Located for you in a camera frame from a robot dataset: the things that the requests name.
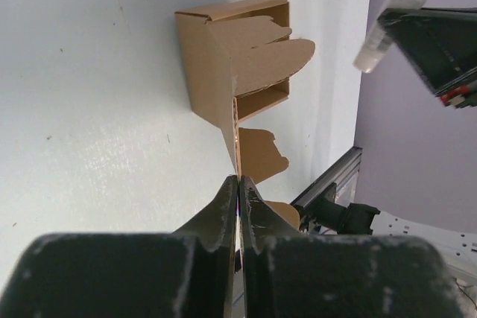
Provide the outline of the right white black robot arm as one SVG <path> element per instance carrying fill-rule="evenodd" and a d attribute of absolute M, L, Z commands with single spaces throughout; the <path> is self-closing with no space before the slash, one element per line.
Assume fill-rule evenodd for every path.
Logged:
<path fill-rule="evenodd" d="M 476 106 L 476 9 L 391 7 L 377 22 L 445 107 Z M 417 236 L 443 256 L 454 277 L 476 283 L 476 235 L 439 229 L 393 216 L 376 207 L 336 202 L 337 183 L 320 177 L 302 224 L 335 234 Z"/>

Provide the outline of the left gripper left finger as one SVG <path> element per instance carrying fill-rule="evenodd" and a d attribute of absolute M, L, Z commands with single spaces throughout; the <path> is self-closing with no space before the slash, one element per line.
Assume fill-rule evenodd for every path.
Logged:
<path fill-rule="evenodd" d="M 230 317 L 239 181 L 172 233 L 54 233 L 23 252 L 3 317 Z"/>

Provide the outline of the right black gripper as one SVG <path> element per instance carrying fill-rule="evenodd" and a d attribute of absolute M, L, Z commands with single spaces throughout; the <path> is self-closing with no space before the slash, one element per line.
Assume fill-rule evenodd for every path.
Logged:
<path fill-rule="evenodd" d="M 476 107 L 476 9 L 421 8 L 387 27 L 420 79 L 444 106 Z"/>

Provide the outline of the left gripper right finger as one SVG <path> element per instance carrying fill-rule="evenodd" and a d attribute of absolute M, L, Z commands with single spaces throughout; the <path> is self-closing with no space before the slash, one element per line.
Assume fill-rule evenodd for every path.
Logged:
<path fill-rule="evenodd" d="M 414 236 L 306 235 L 238 190 L 247 317 L 462 317 L 438 251 Z"/>

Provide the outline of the brown cardboard express box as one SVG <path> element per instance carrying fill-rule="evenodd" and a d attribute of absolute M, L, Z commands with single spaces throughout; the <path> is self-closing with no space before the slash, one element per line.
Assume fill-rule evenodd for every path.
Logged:
<path fill-rule="evenodd" d="M 238 177 L 259 184 L 289 166 L 272 132 L 241 126 L 288 99 L 315 43 L 291 38 L 289 0 L 231 0 L 175 12 L 192 111 L 221 130 Z"/>

